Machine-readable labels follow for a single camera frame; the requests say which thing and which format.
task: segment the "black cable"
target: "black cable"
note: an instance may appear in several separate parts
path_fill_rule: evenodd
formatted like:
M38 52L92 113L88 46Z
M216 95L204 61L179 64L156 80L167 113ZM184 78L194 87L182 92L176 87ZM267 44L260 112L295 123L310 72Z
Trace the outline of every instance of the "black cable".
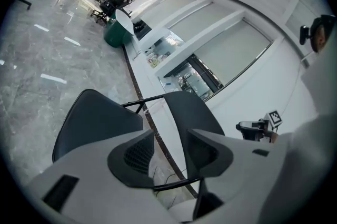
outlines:
M169 178L170 178L171 176L174 176L174 175L176 175L176 173L169 175L169 176L167 177L167 179L166 179L165 184L167 184L167 181L169 180Z
M153 173L153 177L152 177L152 179L154 178L154 175L156 174L157 167L158 167L158 166L156 166L156 168L154 169L154 173Z
M174 197L173 202L171 203L171 206L168 207L168 209L170 209L170 208L173 206L173 203L174 203L176 197L177 197L177 196Z
M190 185L194 182L200 181L200 178L194 178L193 180L190 179L184 179L184 180L180 180L177 182L173 182L173 183L168 183L165 185L157 185L153 187L153 191L157 192L157 191L164 191L164 190L170 190L170 189L174 189L174 188L180 188L180 187L184 187L186 185Z

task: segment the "person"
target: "person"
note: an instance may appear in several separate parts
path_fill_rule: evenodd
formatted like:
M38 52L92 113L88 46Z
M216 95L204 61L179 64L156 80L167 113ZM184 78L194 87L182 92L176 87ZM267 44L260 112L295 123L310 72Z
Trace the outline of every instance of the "person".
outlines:
M333 27L336 25L336 17L332 15L321 15L315 18L310 32L306 26L300 30L300 44L304 45L306 39L310 39L311 48L315 53L320 53L325 47Z

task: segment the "cable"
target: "cable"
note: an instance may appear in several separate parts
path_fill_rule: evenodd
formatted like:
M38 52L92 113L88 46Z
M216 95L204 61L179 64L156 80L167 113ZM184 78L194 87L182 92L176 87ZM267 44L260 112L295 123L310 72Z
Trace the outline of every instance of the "cable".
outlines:
M293 96L293 93L295 91L295 88L296 88L296 84L297 84L297 81L299 80L299 76L300 76L300 70L301 70L301 66L302 66L302 62L307 58L309 57L311 54L313 54L314 51L310 52L309 54L307 54L305 57L303 57L300 61L300 64L299 64L299 69L298 69L298 72L297 72L297 77L296 77L296 80L295 80L295 84L294 84L294 87L293 87L293 90L291 91L290 93L290 96L289 96L289 99L288 101L286 102L286 105L281 113L281 116L283 115L283 113L285 112L286 108L288 107L288 104L290 103L290 100L291 100L291 97Z
M169 175L169 176L167 177L167 179L166 179L165 184L167 184L167 181L169 180L169 178L170 178L171 176L174 176L174 175L176 175L176 173Z
M154 178L154 175L156 174L157 167L158 167L158 166L156 166L156 168L154 169L154 173L153 173L153 177L152 177L152 179Z
M300 70L301 70L301 63L300 63L300 65L299 65L299 70L298 70L298 72L297 72L297 76L296 76L296 80L295 80L295 83L294 83L293 90L292 90L291 93L290 93L289 99L288 99L288 101L286 102L286 105L285 105L285 107L284 107L284 109L283 109L283 111L282 111L282 113L281 113L281 116L282 116L283 113L285 112L286 108L288 107L288 104L290 103L291 97L293 96L293 93L294 93L295 88L296 88L297 81L299 80Z
M173 206L173 203L174 203L176 197L177 197L177 195L174 197L173 202L171 203L171 206L168 207L168 209L170 209Z

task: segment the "black edge trim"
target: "black edge trim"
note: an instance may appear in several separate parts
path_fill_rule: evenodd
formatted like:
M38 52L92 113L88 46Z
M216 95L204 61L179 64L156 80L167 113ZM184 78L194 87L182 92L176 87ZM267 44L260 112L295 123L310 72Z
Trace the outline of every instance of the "black edge trim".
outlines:
M53 148L53 153L52 153L52 161L53 161L53 163L56 162L56 160L55 160L55 145L57 144L58 139L59 139L59 137L60 137L60 133L61 133L62 130L63 130L64 123L67 121L67 119L68 119L70 113L71 113L72 110L74 109L75 103L77 103L77 101L78 101L78 99L80 98L80 96L81 96L84 92L86 92L87 90L93 90L93 89L85 89L85 90L83 90L83 91L78 95L78 97L77 97L76 100L74 101L73 105L71 106L71 108L69 109L69 111L68 111L66 117L65 117L64 120L63 120L62 127L61 127L61 129L59 130L59 132L58 132L58 134L57 134L56 141L55 141L54 148Z
M223 204L224 202L221 199L207 190L205 180L202 179L200 181L199 197L193 210L193 220L207 215Z
M252 153L258 154L260 156L266 157L269 154L269 151L263 150L263 149L255 149L252 151Z
M199 134L196 130L188 129L187 132L189 135L195 136L197 139L207 143L217 151L217 157L214 159L214 161L204 167L201 167L198 171L200 177L206 178L219 176L232 164L234 155L227 146L219 144Z
M79 179L63 175L43 198L43 201L55 211L60 212Z
M181 181L178 181L178 182L154 186L153 191L163 191L163 190L179 188L179 187L183 187L183 186L192 184L192 183L197 182L197 181L200 181L200 178L195 178L193 180L184 179L184 180L181 180Z

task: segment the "black chair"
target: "black chair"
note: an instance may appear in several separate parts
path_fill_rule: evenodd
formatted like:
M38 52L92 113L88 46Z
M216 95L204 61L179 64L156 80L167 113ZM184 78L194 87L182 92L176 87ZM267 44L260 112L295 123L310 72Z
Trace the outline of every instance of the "black chair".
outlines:
M195 139L191 132L193 129L200 129L219 135L224 133L203 100L185 91L175 91L119 105L93 89L86 89L80 93L69 110L58 133L52 155L53 162L77 147L143 130L143 119L138 113L146 102L160 98L165 99L177 125L188 178L155 186L154 190L173 189L198 181L200 171L218 159L218 155L214 153L217 145L213 145L211 141ZM133 105L139 105L136 112L126 108Z
M96 23L99 21L103 21L105 24L107 23L107 18L112 17L113 13L120 9L123 11L123 7L130 4L132 0L103 0L100 3L100 8L102 12L93 10L90 16L96 16Z
M93 89L86 89L80 93L63 122L52 160L55 162L82 145L142 129L140 115Z

